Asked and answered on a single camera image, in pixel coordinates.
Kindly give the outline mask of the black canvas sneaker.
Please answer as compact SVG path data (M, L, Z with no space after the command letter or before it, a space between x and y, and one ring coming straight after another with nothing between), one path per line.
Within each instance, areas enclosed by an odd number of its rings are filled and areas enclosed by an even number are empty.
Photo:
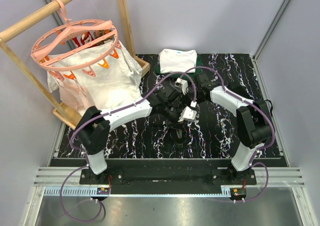
M170 132L173 142L177 145L183 145L186 142L186 130L182 122L168 124L168 131Z

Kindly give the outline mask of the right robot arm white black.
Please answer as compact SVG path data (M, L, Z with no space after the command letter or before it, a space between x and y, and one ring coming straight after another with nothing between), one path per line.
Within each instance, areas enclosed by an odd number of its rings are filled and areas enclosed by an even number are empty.
M236 117L239 146L231 159L232 167L227 171L227 178L230 183L239 184L257 152L272 146L275 141L275 129L267 103L239 95L229 89L223 80L213 83L205 72L195 75L193 80L197 102L210 101Z

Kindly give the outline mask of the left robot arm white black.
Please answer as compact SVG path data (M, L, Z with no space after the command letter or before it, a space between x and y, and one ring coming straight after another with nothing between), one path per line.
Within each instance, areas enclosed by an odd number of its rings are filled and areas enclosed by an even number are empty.
M186 105L184 95L168 84L148 92L136 101L114 109L89 107L75 128L75 135L84 147L90 178L97 184L108 179L104 150L109 133L128 122L152 115L162 115L173 124L181 123Z

